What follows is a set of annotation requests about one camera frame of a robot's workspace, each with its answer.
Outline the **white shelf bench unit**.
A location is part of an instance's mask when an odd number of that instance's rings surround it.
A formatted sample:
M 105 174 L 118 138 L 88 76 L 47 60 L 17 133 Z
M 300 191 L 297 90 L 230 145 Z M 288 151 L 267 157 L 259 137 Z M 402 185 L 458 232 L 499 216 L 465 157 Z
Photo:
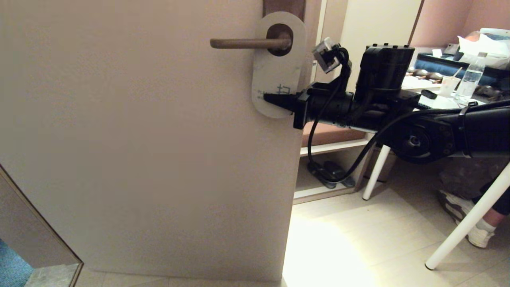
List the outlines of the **white shelf bench unit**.
M 330 37 L 349 52 L 352 71 L 347 91 L 354 92 L 359 77 L 360 63 L 367 45 L 374 43 L 408 43 L 422 0 L 345 0 L 336 5 L 326 0 L 322 38 Z M 301 149 L 298 178 L 293 204 L 353 194 L 362 187 L 367 160 L 363 159 L 352 173 L 355 186 L 337 184 L 328 189 L 307 170 L 306 148 Z

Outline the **person's leg black trousers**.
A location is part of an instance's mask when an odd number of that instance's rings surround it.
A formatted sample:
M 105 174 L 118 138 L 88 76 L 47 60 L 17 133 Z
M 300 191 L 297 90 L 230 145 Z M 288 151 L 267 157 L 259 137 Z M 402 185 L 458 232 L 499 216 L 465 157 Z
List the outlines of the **person's leg black trousers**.
M 483 220 L 487 224 L 497 227 L 508 215 L 510 215 L 510 187 L 505 189 L 504 193 L 483 216 Z

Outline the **blue and white door hanger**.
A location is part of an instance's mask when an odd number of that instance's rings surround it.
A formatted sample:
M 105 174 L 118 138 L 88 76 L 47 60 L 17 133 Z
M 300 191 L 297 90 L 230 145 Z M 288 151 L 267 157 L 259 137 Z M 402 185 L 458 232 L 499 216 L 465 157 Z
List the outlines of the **blue and white door hanger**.
M 270 118 L 286 118 L 291 111 L 264 100 L 264 94 L 271 93 L 277 100 L 297 92 L 301 67 L 306 53 L 306 27 L 304 22 L 288 12 L 273 12 L 266 15 L 257 25 L 255 35 L 266 38 L 271 27 L 286 28 L 291 32 L 292 47 L 282 56 L 276 56 L 267 49 L 256 49 L 253 56 L 252 102 L 257 111 Z

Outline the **blue carpet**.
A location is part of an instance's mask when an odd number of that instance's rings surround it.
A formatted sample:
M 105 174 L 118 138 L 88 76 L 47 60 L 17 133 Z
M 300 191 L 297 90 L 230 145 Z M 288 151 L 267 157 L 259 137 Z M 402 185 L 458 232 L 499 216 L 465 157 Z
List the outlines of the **blue carpet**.
M 0 287 L 24 287 L 33 268 L 0 239 Z

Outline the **white round table leg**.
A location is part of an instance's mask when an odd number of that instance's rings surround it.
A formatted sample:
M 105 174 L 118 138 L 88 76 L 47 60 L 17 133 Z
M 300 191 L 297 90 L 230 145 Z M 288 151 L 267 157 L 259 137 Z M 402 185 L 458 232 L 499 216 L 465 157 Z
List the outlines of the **white round table leg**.
M 390 154 L 390 147 L 387 145 L 382 145 L 379 153 L 377 154 L 377 157 L 374 161 L 374 165 L 372 167 L 372 172 L 370 174 L 370 177 L 368 179 L 367 185 L 362 193 L 362 199 L 365 201 L 368 201 L 373 191 L 375 190 L 375 185 L 377 183 L 377 180 L 379 179 L 379 176 L 381 174 L 381 171 L 383 170 L 384 164 L 388 158 L 388 155 Z
M 501 171 L 492 185 L 488 188 L 481 199 L 474 205 L 464 220 L 448 235 L 446 240 L 426 260 L 424 266 L 432 271 L 444 260 L 460 243 L 468 232 L 482 219 L 504 192 L 510 188 L 510 162 Z

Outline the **black slipper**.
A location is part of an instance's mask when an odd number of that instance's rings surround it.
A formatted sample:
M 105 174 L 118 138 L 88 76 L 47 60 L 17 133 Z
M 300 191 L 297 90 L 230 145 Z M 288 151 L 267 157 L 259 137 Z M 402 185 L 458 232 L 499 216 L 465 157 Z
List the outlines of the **black slipper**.
M 324 169 L 328 173 L 331 179 L 338 181 L 339 179 L 343 178 L 345 176 L 346 171 L 337 163 L 333 161 L 326 161 L 324 162 Z M 355 186 L 355 180 L 348 176 L 344 181 L 339 182 L 344 185 L 344 187 L 354 187 Z
M 308 172 L 320 181 L 326 188 L 334 189 L 337 187 L 335 178 L 322 166 L 316 162 L 307 163 Z

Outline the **clear plastic water bottle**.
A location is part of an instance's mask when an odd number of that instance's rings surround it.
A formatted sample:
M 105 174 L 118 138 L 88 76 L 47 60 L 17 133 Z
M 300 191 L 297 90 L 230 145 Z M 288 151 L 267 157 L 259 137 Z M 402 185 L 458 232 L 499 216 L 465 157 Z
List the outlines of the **clear plastic water bottle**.
M 467 68 L 454 96 L 455 102 L 459 105 L 467 106 L 473 96 L 476 87 L 483 76 L 486 67 L 486 52 L 479 52 L 477 59 Z

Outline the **white paper sheet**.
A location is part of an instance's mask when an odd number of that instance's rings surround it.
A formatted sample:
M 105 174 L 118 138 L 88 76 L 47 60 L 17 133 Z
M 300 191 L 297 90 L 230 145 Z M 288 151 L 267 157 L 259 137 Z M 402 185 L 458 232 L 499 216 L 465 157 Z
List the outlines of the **white paper sheet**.
M 401 85 L 402 90 L 422 90 L 439 88 L 441 83 L 435 83 L 428 79 L 420 79 L 415 76 L 405 76 Z

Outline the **white paper cup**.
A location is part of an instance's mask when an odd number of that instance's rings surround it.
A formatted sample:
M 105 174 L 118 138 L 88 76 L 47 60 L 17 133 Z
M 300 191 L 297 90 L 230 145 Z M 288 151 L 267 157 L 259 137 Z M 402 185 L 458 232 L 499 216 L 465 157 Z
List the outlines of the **white paper cup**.
M 460 73 L 460 71 L 462 71 L 462 69 L 463 67 L 460 67 L 452 76 L 444 76 L 442 78 L 438 96 L 445 98 L 453 98 L 452 94 L 461 81 L 461 79 L 458 78 L 457 75 Z

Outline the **dark blue tray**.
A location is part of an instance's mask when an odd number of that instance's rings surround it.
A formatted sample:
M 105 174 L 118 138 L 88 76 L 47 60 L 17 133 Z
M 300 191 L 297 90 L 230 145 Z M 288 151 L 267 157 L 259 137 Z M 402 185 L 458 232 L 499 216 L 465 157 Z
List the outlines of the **dark blue tray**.
M 433 57 L 432 54 L 419 53 L 412 64 L 416 69 L 424 69 L 428 72 L 441 73 L 444 76 L 452 76 L 459 68 L 463 68 L 457 75 L 463 78 L 469 64 L 451 59 Z M 510 89 L 510 71 L 485 67 L 482 77 L 479 80 L 481 86 L 492 86 L 502 89 Z

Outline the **white plastic bag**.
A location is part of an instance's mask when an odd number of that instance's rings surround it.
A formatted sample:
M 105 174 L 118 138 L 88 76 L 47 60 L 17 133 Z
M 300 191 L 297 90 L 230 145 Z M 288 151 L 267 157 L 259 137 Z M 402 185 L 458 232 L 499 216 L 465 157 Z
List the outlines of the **white plastic bag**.
M 459 62 L 474 63 L 479 53 L 485 53 L 486 67 L 510 70 L 510 29 L 482 28 L 457 38 L 459 52 L 463 54 Z

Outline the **white sneaker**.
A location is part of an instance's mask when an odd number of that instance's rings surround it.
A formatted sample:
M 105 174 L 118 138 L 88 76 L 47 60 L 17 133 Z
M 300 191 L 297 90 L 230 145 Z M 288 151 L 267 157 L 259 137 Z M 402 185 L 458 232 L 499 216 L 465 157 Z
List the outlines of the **white sneaker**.
M 474 203 L 470 200 L 457 197 L 443 190 L 436 191 L 439 204 L 450 215 L 455 224 L 460 224 L 473 209 Z M 481 218 L 467 233 L 466 239 L 477 248 L 486 248 L 488 242 L 495 235 L 496 227 L 491 226 Z

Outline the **beige room door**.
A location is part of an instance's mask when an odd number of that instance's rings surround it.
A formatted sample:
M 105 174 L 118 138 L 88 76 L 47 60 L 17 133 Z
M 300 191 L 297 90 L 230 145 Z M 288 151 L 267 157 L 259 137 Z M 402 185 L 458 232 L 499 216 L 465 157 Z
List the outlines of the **beige room door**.
M 301 132 L 251 100 L 275 0 L 0 0 L 0 165 L 84 265 L 280 282 Z

